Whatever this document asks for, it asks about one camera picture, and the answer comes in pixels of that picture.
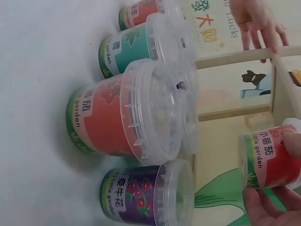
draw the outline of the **clear plastic lid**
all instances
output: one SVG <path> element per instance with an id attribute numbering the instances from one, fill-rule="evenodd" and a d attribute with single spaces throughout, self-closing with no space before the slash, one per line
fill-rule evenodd
<path id="1" fill-rule="evenodd" d="M 200 127 L 196 101 L 191 92 L 180 91 L 180 108 L 182 110 L 181 152 L 196 154 L 200 147 Z"/>
<path id="2" fill-rule="evenodd" d="M 120 90 L 121 119 L 128 144 L 144 165 L 177 157 L 182 132 L 173 72 L 149 59 L 130 63 Z"/>
<path id="3" fill-rule="evenodd" d="M 160 13 L 183 18 L 179 0 L 157 0 L 157 7 Z"/>
<path id="4" fill-rule="evenodd" d="M 146 32 L 151 59 L 173 65 L 179 62 L 180 49 L 174 30 L 173 22 L 165 14 L 155 13 L 147 17 Z"/>
<path id="5" fill-rule="evenodd" d="M 288 119 L 285 119 L 282 124 L 283 125 L 293 125 L 298 133 L 301 132 L 301 120 L 299 120 L 299 119 L 288 118 Z M 293 190 L 300 186 L 301 186 L 301 171 L 300 171 L 300 174 L 299 174 L 297 180 L 294 183 L 287 185 L 287 187 L 289 189 Z"/>
<path id="6" fill-rule="evenodd" d="M 175 69 L 174 84 L 184 81 L 197 97 L 196 53 L 188 27 L 183 19 L 161 13 L 149 15 L 146 21 L 151 59 L 171 64 Z"/>
<path id="7" fill-rule="evenodd" d="M 174 160 L 160 167 L 155 188 L 156 225 L 191 226 L 194 210 L 194 179 L 187 161 Z"/>

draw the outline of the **red label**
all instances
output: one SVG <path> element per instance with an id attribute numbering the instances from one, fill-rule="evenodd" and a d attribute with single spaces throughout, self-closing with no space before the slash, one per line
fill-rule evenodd
<path id="1" fill-rule="evenodd" d="M 260 188 L 285 186 L 296 181 L 301 170 L 301 160 L 295 159 L 286 151 L 283 142 L 283 132 L 287 129 L 295 130 L 294 126 L 280 126 L 266 131 L 246 135 L 251 141 L 248 146 L 248 157 L 253 165 L 251 184 Z"/>
<path id="2" fill-rule="evenodd" d="M 134 156 L 124 133 L 120 114 L 123 75 L 87 88 L 73 104 L 73 127 L 92 150 L 115 156 Z"/>
<path id="3" fill-rule="evenodd" d="M 127 28 L 134 27 L 146 22 L 147 16 L 158 13 L 156 0 L 143 0 L 125 10 L 125 25 Z"/>

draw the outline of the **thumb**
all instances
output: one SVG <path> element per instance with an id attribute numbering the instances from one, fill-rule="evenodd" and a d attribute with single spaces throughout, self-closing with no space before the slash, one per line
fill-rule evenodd
<path id="1" fill-rule="evenodd" d="M 295 130 L 287 130 L 283 133 L 283 141 L 287 152 L 295 157 L 301 159 L 301 133 Z"/>

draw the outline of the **hand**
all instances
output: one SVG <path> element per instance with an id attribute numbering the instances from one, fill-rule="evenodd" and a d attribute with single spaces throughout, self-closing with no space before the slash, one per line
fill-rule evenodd
<path id="1" fill-rule="evenodd" d="M 301 134 L 291 130 L 284 134 L 288 153 L 301 158 Z M 253 188 L 244 190 L 244 204 L 252 226 L 299 226 L 301 225 L 301 196 L 286 187 L 272 188 L 287 212 L 282 212 L 263 191 Z"/>
<path id="2" fill-rule="evenodd" d="M 277 33 L 283 45 L 288 46 L 285 28 L 276 20 L 265 0 L 230 0 L 230 8 L 241 30 L 244 50 L 250 49 L 251 39 L 256 49 L 261 48 L 258 30 L 261 31 L 265 46 L 273 52 L 278 52 Z"/>

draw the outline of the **teal label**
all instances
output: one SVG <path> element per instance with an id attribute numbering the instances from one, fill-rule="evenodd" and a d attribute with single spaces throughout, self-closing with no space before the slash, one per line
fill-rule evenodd
<path id="1" fill-rule="evenodd" d="M 99 49 L 99 64 L 105 78 L 123 73 L 131 62 L 144 58 L 151 58 L 145 24 L 106 39 Z"/>

